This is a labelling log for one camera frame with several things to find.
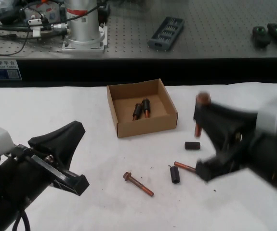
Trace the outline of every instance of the screw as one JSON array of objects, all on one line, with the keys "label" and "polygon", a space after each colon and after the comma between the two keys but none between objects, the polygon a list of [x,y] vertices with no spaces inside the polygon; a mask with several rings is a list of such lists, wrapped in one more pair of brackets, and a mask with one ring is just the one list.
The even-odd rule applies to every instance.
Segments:
[{"label": "screw", "polygon": [[45,157],[45,159],[44,159],[46,162],[48,162],[48,163],[52,163],[53,162],[53,156],[52,155],[48,155],[47,157]]},{"label": "screw", "polygon": [[[201,105],[208,105],[211,103],[211,97],[207,92],[200,92],[197,96],[196,96],[196,104],[199,103]],[[201,136],[201,130],[202,128],[196,124],[195,125],[195,137],[200,137]]]},{"label": "screw", "polygon": [[177,167],[180,167],[180,168],[183,168],[183,169],[188,170],[188,171],[190,171],[190,172],[196,173],[196,169],[193,168],[193,167],[190,167],[190,166],[188,166],[188,165],[181,164],[181,163],[179,163],[179,162],[177,162],[177,161],[175,161],[173,164],[174,164],[175,166],[177,166]]},{"label": "screw", "polygon": [[137,181],[136,179],[134,179],[132,176],[132,173],[130,172],[126,172],[123,175],[123,178],[125,181],[129,180],[130,182],[132,182],[133,184],[135,184],[138,188],[140,188],[141,190],[143,190],[145,193],[147,193],[149,196],[153,196],[154,193],[149,190],[147,187],[145,187],[143,184],[141,184],[139,181]]}]

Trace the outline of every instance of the bolt head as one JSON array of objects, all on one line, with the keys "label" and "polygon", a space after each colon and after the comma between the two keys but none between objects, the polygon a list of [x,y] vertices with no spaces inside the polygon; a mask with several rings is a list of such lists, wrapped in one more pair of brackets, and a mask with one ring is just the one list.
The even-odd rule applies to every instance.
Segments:
[{"label": "bolt head", "polygon": [[207,92],[200,92],[196,96],[196,102],[201,103],[203,105],[208,105],[211,103],[211,97]]},{"label": "bolt head", "polygon": [[132,173],[130,173],[130,172],[124,173],[124,175],[123,175],[124,180],[127,181],[131,175],[132,175]]}]

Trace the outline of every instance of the black cylinder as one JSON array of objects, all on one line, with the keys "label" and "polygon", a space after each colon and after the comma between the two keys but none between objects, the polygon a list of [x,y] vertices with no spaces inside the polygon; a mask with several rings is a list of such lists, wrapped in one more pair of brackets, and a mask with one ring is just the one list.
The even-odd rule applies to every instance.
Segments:
[{"label": "black cylinder", "polygon": [[185,142],[186,150],[200,150],[200,142]]},{"label": "black cylinder", "polygon": [[142,104],[141,104],[141,103],[137,103],[137,104],[135,105],[135,110],[134,110],[134,112],[133,112],[133,117],[134,117],[134,116],[139,117],[139,116],[141,115],[141,113],[142,113],[142,110],[143,110]]},{"label": "black cylinder", "polygon": [[144,99],[142,103],[143,103],[144,112],[146,110],[148,110],[150,112],[150,100],[149,99]]},{"label": "black cylinder", "polygon": [[174,184],[177,184],[180,182],[179,170],[178,170],[178,167],[176,166],[171,167],[171,181]]}]

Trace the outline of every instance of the white cloth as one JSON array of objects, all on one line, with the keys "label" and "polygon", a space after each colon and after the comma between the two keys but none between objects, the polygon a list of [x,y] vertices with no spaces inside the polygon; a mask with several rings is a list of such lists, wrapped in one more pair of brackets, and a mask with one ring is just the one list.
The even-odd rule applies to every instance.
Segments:
[{"label": "white cloth", "polygon": [[[86,129],[70,170],[84,174],[89,188],[81,197],[47,188],[26,210],[32,231],[277,231],[277,190],[250,170],[205,183],[179,169],[181,183],[174,185],[168,167],[174,161],[195,166],[214,154],[204,132],[201,151],[184,149],[185,141],[196,140],[193,112],[199,91],[210,92],[214,102],[257,110],[277,95],[277,84],[167,90],[179,112],[177,128],[118,139],[104,87],[0,89],[0,126],[16,144],[27,145],[31,137],[73,120]],[[154,197],[125,182],[126,171]],[[19,230],[25,230],[22,222]]]}]

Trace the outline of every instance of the copper bolt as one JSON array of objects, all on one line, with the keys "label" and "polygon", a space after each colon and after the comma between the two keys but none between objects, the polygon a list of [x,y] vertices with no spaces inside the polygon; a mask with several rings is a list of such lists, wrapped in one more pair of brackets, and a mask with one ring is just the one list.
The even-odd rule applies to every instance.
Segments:
[{"label": "copper bolt", "polygon": [[146,110],[146,111],[145,111],[145,116],[146,116],[146,118],[149,118],[149,117],[150,117],[149,110]]},{"label": "copper bolt", "polygon": [[123,175],[123,178],[125,181],[129,180],[130,182],[132,182],[133,184],[135,184],[138,188],[140,188],[141,190],[143,190],[145,193],[147,193],[149,196],[153,196],[154,193],[149,190],[147,187],[145,187],[143,184],[141,184],[140,182],[138,182],[136,179],[134,179],[132,176],[132,173],[130,172],[126,172]]},{"label": "copper bolt", "polygon": [[[202,105],[208,105],[211,103],[211,97],[209,95],[209,93],[207,92],[200,92],[197,96],[196,96],[196,103],[202,104]],[[195,125],[195,137],[200,137],[201,136],[201,130],[202,128],[196,124]]]},{"label": "copper bolt", "polygon": [[180,167],[180,168],[183,168],[183,169],[188,170],[188,171],[190,171],[190,172],[196,173],[196,169],[193,168],[193,167],[190,167],[190,166],[188,166],[188,165],[181,164],[181,163],[179,163],[179,162],[177,162],[177,161],[175,161],[173,164],[174,164],[175,166],[177,166],[177,167]]}]

